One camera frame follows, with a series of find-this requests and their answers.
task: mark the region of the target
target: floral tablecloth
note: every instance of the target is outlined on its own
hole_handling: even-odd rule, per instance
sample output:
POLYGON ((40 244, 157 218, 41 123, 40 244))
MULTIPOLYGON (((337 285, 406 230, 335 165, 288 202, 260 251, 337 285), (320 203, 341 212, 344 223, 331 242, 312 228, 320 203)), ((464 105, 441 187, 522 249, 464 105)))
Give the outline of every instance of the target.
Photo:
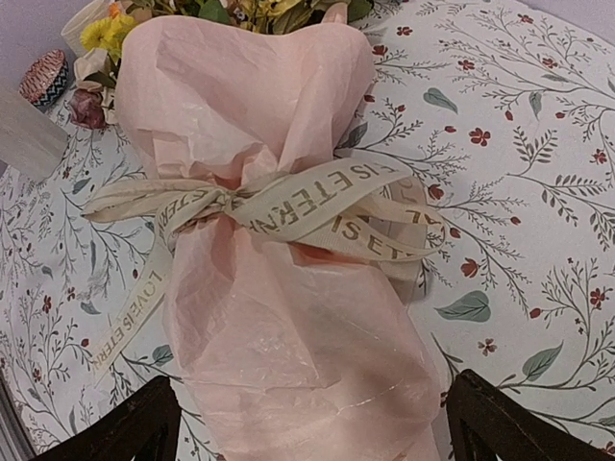
MULTIPOLYGON (((449 224, 408 311, 442 399, 473 368, 615 453, 613 48, 505 0, 381 1, 358 27, 378 78, 337 154, 410 168, 449 224)), ((97 188, 142 173, 119 129, 89 132, 67 114, 66 99, 51 111, 70 141, 50 180, 12 169, 0 179, 0 367, 21 416, 48 449, 163 374, 184 407, 178 459, 216 459, 160 311, 100 388, 90 384, 89 344, 122 306, 153 234, 145 219, 81 218, 97 188)), ((436 433, 447 459, 443 421, 436 433)))

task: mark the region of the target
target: cream ribbon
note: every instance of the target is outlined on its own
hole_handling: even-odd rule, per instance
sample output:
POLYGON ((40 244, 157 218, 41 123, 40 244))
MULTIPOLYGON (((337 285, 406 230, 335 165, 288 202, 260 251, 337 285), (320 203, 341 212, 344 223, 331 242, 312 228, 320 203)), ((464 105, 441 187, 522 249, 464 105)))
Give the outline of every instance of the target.
POLYGON ((173 235, 199 220, 226 214, 256 234, 298 242, 380 266, 408 279, 413 262, 437 251, 416 248, 372 228, 364 218, 427 226, 442 234, 442 218, 427 206, 389 200, 415 187, 411 174, 345 158, 299 174, 274 173, 233 191, 197 180, 142 180, 103 187, 85 207, 90 221, 108 223, 156 215, 156 239, 141 277, 120 315, 92 349, 96 382, 133 339, 162 299, 173 262, 173 235))

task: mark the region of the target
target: pink rose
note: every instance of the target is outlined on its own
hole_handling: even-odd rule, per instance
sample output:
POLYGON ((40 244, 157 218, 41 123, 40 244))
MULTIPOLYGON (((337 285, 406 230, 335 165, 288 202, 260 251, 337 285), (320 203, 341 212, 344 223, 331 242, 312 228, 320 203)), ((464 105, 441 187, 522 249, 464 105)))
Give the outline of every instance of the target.
POLYGON ((70 103, 70 121, 82 128, 102 130, 107 126, 105 113, 101 107, 103 97, 100 93, 90 93, 78 89, 73 94, 70 103))

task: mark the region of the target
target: flower bouquet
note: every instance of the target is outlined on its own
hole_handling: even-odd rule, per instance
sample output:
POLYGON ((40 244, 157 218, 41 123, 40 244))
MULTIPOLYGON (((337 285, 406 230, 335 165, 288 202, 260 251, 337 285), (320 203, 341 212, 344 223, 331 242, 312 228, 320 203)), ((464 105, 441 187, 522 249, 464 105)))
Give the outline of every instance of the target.
POLYGON ((164 295, 229 461, 438 459, 434 368, 387 276, 411 287, 443 221, 407 171, 333 161, 375 75, 347 8, 269 36, 154 3, 164 17, 123 44, 117 118, 148 180, 104 187, 85 216, 155 215, 156 241, 93 367, 105 375, 164 295))
MULTIPOLYGON (((351 20, 361 19, 373 8, 373 0, 345 1, 349 4, 351 20)), ((87 24, 81 33, 81 46, 86 54, 74 64, 77 91, 69 105, 71 121, 90 129, 117 124, 114 97, 122 44, 129 32, 142 22, 159 16, 183 15, 259 34, 282 35, 320 22, 332 3, 332 0, 230 0, 225 6, 220 0, 110 3, 109 15, 87 24)))

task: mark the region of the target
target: bouquet wrapping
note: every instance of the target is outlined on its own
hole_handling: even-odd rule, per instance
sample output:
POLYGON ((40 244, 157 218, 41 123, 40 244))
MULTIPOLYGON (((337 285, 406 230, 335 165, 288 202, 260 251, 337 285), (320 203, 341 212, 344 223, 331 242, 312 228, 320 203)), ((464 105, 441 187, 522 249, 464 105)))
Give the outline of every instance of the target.
MULTIPOLYGON (((332 161, 373 77, 344 24, 263 36, 165 17, 124 42, 116 109, 150 179, 233 190, 332 161)), ((184 384, 229 461, 438 459, 434 368, 379 268, 218 214, 182 229, 165 296, 184 384)))

